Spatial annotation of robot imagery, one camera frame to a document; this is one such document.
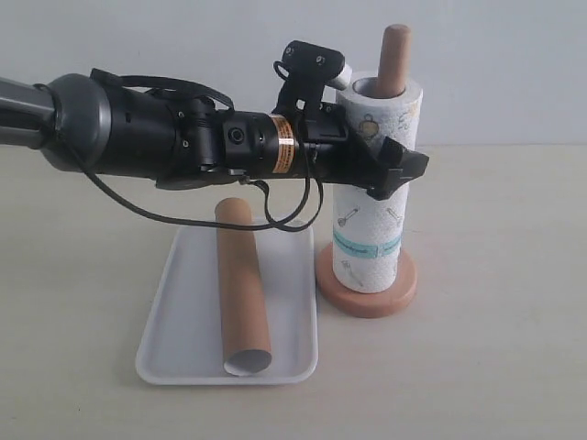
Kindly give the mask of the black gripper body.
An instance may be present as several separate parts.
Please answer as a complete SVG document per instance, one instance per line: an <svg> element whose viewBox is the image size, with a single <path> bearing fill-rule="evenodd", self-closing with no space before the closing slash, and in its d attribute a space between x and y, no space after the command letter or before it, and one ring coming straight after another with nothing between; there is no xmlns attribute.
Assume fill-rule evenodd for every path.
<svg viewBox="0 0 587 440"><path fill-rule="evenodd" d="M325 183L374 186L377 160L367 142L349 125L345 109L321 103L312 113L304 112L298 124L311 170Z"/></svg>

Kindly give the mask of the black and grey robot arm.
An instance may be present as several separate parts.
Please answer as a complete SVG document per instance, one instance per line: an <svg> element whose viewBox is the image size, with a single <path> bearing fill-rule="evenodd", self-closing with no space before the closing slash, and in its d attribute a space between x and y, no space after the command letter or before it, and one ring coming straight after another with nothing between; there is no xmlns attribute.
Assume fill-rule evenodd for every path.
<svg viewBox="0 0 587 440"><path fill-rule="evenodd" d="M101 70L46 84L1 82L1 141L61 171L153 180L163 190L316 179L385 200L421 177L426 155L386 138L377 149L323 101L326 81L282 75L269 113L238 111L196 82Z"/></svg>

